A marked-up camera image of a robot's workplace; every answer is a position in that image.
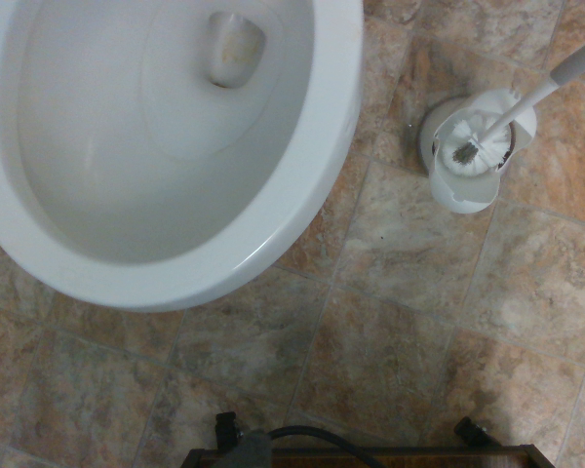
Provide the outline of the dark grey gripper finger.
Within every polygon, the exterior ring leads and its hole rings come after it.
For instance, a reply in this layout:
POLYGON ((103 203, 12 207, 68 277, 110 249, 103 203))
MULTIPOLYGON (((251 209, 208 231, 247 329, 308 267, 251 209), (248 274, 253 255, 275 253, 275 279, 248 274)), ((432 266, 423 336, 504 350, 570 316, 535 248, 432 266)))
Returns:
POLYGON ((255 430, 245 435, 238 449, 239 467, 272 467, 272 440, 264 431, 255 430))

